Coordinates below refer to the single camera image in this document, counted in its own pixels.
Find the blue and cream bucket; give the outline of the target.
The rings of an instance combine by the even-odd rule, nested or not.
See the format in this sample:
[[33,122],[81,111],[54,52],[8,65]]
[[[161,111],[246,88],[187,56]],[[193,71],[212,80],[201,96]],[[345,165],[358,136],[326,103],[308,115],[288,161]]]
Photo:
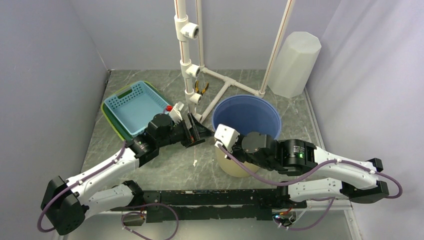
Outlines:
[[283,123],[277,109],[268,101],[247,94],[228,97],[219,102],[211,117],[212,128],[226,125],[246,136],[250,132],[267,134],[277,139]]

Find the white octagonal plastic container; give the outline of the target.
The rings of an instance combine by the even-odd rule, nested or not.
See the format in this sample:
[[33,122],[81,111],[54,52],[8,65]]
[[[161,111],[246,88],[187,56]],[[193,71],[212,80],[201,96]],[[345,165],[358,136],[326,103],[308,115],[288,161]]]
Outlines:
[[268,77],[270,90],[285,98],[300,95],[321,48],[319,38],[309,32],[294,31],[288,35]]

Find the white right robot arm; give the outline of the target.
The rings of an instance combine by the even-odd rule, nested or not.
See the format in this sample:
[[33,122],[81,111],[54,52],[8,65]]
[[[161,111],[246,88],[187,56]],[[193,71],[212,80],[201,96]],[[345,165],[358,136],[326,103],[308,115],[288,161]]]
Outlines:
[[380,159],[343,159],[313,143],[300,139],[275,140],[259,132],[234,137],[226,148],[230,157],[281,175],[292,181],[273,182],[282,187],[276,203],[287,208],[293,202],[342,198],[353,203],[372,204],[390,196],[388,184],[379,179]]

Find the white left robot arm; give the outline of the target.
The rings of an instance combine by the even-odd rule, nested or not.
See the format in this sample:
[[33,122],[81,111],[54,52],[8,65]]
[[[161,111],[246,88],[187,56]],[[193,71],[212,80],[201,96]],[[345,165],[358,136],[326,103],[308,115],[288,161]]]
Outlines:
[[201,144],[214,132],[188,114],[190,126],[183,118],[174,120],[158,113],[134,138],[124,141],[122,148],[83,173],[63,179],[51,179],[41,202],[37,229],[42,233],[56,231],[64,236],[77,229],[85,219],[114,208],[137,210],[145,200],[141,187],[133,180],[103,190],[117,177],[136,170],[159,155],[160,148],[180,143],[185,148]]

